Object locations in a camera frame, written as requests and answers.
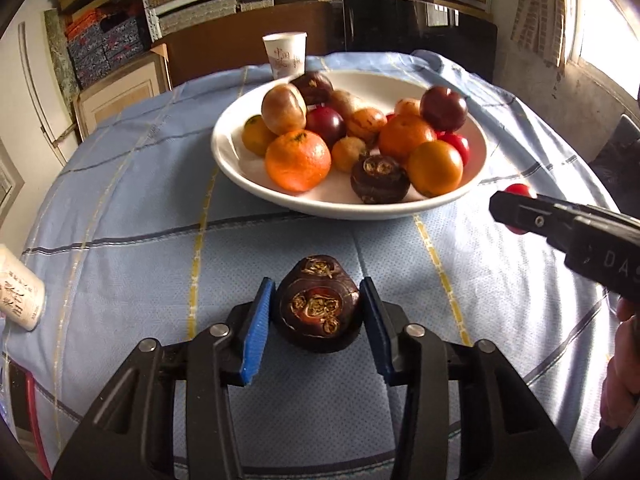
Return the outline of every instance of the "red edge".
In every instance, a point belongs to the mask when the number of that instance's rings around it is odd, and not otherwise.
[[[38,426],[38,413],[36,410],[36,381],[33,379],[31,372],[26,372],[27,379],[27,407],[29,410],[29,424],[31,426],[31,433],[36,443],[36,450],[38,451],[38,462],[44,476],[48,479],[51,478],[51,469],[47,462],[47,456],[44,453],[44,446],[42,445],[42,438],[40,436],[40,427]]]

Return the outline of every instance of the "finger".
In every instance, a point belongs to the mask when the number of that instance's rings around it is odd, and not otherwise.
[[[615,427],[624,428],[631,420],[636,404],[616,374],[614,364],[616,358],[617,356],[613,356],[607,365],[607,409],[609,410],[610,423],[613,423]]]
[[[627,319],[633,316],[636,311],[635,306],[629,300],[625,298],[620,298],[618,301],[618,306],[616,307],[616,314],[618,315],[618,319],[620,321],[626,321]]]
[[[640,393],[640,356],[633,336],[634,320],[620,324],[616,330],[616,375],[632,394]]]
[[[612,429],[615,429],[616,425],[611,421],[611,416],[609,415],[609,406],[607,403],[607,380],[606,378],[602,381],[602,392],[600,394],[600,418],[603,423],[609,426]]]

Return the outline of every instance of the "fruit plate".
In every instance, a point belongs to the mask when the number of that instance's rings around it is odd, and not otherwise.
[[[324,73],[335,89],[357,95],[368,106],[385,114],[394,110],[401,98],[419,99],[426,86],[386,75],[335,70]],[[363,204],[351,189],[349,176],[332,168],[315,188],[304,193],[290,193],[274,184],[264,169],[264,160],[249,152],[241,140],[246,120],[260,114],[264,95],[277,84],[292,78],[279,79],[251,90],[233,102],[220,115],[211,136],[211,150],[223,173],[248,192],[288,209],[309,215],[344,220],[384,220],[408,216],[453,202],[468,193],[480,181],[487,160],[486,136],[478,122],[468,115],[457,133],[469,142],[470,157],[464,168],[460,186],[450,193],[425,198],[413,187],[404,200],[395,204]]]

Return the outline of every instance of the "table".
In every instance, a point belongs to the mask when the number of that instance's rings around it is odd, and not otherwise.
[[[271,79],[268,66],[188,82],[107,120],[51,187],[22,254],[46,284],[42,321],[32,333],[8,325],[2,336],[3,351],[36,380],[50,465],[139,340],[191,338],[251,299],[263,276],[280,280],[300,258],[324,253],[356,282],[372,276],[384,300],[441,338],[494,341],[589,468],[614,298],[567,270],[543,239],[495,224],[488,202],[524,181],[615,208],[604,188],[530,108],[436,54],[332,54],[307,67],[457,88],[489,139],[482,182],[452,204],[384,222],[307,217],[247,194],[218,171],[209,138],[226,106]],[[251,477],[389,476],[402,390],[376,374],[364,334],[343,352],[315,355],[273,333],[260,374],[230,398]],[[183,402],[182,385],[178,478],[186,475]],[[450,411],[455,478],[460,425],[457,407]]]

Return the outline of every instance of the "paper cup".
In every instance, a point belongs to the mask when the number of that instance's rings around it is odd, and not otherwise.
[[[306,32],[280,32],[262,40],[274,79],[305,73]]]
[[[44,283],[0,244],[0,311],[33,330],[44,310]]]

